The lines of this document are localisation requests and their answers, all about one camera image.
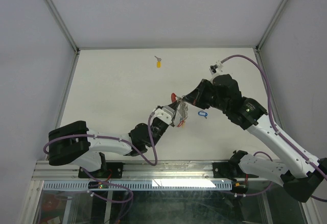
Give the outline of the red grey keyring holder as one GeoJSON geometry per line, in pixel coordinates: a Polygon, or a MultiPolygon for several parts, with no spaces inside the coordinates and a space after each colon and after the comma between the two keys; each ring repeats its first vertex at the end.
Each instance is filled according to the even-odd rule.
{"type": "Polygon", "coordinates": [[[171,94],[171,101],[174,103],[176,101],[180,101],[180,112],[183,117],[183,121],[181,123],[181,126],[178,128],[184,128],[186,120],[188,118],[188,105],[184,101],[182,101],[182,98],[177,96],[175,93],[171,94]]]}

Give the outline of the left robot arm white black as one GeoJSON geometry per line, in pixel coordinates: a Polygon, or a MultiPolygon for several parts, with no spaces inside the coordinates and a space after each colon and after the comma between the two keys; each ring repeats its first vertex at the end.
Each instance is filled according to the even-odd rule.
{"type": "Polygon", "coordinates": [[[147,123],[139,123],[127,134],[101,134],[87,127],[83,120],[75,121],[49,132],[43,147],[51,166],[78,165],[102,177],[107,172],[105,153],[145,158],[148,148],[155,146],[168,127],[174,126],[180,101],[158,106],[147,123]]]}

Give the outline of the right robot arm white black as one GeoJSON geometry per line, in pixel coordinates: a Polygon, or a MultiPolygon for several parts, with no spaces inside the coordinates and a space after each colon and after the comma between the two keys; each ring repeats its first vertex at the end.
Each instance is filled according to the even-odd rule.
{"type": "Polygon", "coordinates": [[[240,126],[281,160],[280,163],[256,158],[237,151],[229,160],[228,170],[235,177],[256,175],[284,188],[295,200],[305,203],[326,176],[326,159],[317,158],[287,135],[256,100],[244,97],[238,82],[224,74],[200,84],[183,101],[200,109],[216,108],[240,126]]]}

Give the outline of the yellow tag key far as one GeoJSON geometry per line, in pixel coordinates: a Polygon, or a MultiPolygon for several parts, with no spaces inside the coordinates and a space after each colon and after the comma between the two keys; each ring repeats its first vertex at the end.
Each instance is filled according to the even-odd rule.
{"type": "Polygon", "coordinates": [[[161,68],[161,61],[162,59],[158,56],[154,56],[156,58],[156,67],[161,68]]]}

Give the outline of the aluminium front rail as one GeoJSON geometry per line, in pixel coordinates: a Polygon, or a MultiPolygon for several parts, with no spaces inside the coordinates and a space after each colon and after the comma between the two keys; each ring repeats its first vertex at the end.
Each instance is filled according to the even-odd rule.
{"type": "MultiPolygon", "coordinates": [[[[226,161],[160,161],[151,166],[144,161],[108,161],[123,162],[121,179],[111,180],[152,180],[152,179],[209,179],[226,180],[213,177],[213,162],[226,161]]],[[[51,166],[48,161],[38,161],[32,174],[32,180],[82,180],[87,174],[76,165],[51,166]]]]}

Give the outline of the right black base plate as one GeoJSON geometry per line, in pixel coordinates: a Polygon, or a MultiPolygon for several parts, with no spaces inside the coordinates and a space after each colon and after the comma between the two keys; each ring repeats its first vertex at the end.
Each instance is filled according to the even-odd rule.
{"type": "Polygon", "coordinates": [[[238,166],[234,166],[229,162],[213,162],[213,177],[217,178],[226,178],[231,181],[236,181],[237,179],[246,179],[248,178],[258,178],[256,175],[247,175],[244,173],[238,166]]]}

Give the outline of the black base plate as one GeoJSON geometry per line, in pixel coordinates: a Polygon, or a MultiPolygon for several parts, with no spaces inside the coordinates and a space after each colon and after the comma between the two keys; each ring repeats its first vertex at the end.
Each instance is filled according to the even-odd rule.
{"type": "Polygon", "coordinates": [[[229,162],[213,162],[213,177],[217,178],[226,178],[231,181],[236,181],[237,179],[246,179],[248,178],[258,178],[256,175],[247,175],[244,173],[238,166],[234,166],[229,162]]]}
{"type": "Polygon", "coordinates": [[[121,179],[123,174],[123,162],[102,162],[100,169],[89,171],[89,174],[97,179],[121,179]]]}

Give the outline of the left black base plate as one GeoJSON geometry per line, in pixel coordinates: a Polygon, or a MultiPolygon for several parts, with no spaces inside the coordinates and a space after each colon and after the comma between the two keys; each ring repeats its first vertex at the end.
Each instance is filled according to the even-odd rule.
{"type": "Polygon", "coordinates": [[[121,179],[123,174],[123,162],[102,162],[100,169],[89,171],[89,174],[97,179],[121,179]]]}

